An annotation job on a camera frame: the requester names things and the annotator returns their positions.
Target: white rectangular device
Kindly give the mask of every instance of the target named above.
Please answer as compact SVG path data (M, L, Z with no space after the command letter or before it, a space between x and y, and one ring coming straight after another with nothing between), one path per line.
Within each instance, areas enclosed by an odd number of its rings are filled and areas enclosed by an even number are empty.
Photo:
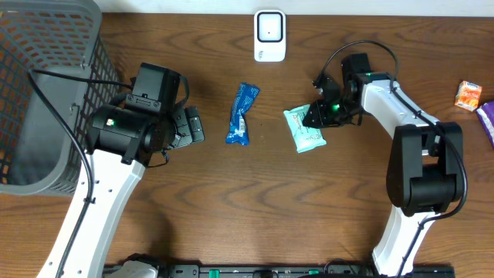
M254 59L279 62L286 53L286 17L279 10L261 10L254 15Z

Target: white wall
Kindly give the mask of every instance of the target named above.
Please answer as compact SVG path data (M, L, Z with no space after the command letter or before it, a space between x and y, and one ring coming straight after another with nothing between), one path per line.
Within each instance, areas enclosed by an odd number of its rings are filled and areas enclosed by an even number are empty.
M494 16L494 0L95 0L103 12L287 15Z

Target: orange packet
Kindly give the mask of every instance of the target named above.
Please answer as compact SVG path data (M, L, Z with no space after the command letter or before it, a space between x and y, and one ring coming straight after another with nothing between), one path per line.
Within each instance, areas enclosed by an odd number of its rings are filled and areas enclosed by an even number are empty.
M482 92L482 87L463 81L460 83L458 92L456 94L455 105L457 107L464 108L468 111L473 111L477 109L479 105L480 93Z

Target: black bracket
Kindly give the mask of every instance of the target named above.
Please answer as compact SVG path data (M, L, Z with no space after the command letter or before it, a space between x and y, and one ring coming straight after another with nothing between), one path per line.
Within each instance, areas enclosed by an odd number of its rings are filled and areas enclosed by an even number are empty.
M457 123L437 123L462 156L462 129ZM437 157L423 165L422 151ZM406 216L417 212L445 212L463 193L462 176L452 151L431 127L413 124L394 129L387 166L387 194Z

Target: snack package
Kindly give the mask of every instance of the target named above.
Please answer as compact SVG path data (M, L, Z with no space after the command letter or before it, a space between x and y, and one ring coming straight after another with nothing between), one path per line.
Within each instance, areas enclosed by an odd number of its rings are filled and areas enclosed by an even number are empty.
M244 146L249 144L249 135L247 134L244 117L260 91L254 85L240 83L239 91L232 105L232 113L230 114L230 131L226 135L227 144L239 143Z
M321 134L321 130L311 127L304 127L302 120L309 110L310 104L297 107L290 111L285 110L286 121L292 131L293 140L295 141L296 151L298 153L309 151L315 147L323 146L326 141Z
M482 88L479 85L463 81L460 83L456 94L455 105L473 111L479 106L480 93Z
M494 147L494 101L483 104L479 109L477 109L477 116L487 133L487 137L491 142L492 147Z

